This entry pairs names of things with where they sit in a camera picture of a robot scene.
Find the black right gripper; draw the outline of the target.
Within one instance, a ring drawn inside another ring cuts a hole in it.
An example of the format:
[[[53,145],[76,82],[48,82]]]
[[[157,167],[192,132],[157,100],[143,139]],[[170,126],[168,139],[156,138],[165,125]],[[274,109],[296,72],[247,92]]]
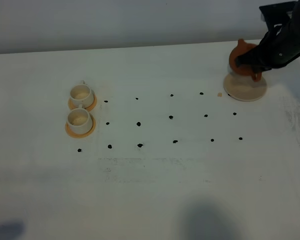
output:
[[[259,45],[238,44],[234,48],[236,68],[251,66],[254,74],[283,68],[300,57],[300,1],[259,7],[268,31]]]

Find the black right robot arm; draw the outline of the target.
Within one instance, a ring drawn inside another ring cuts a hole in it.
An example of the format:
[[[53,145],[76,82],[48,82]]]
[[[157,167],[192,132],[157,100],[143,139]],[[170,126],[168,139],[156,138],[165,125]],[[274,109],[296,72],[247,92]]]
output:
[[[258,74],[280,69],[300,57],[300,0],[259,7],[267,32],[258,45],[238,41],[230,58],[233,70]]]

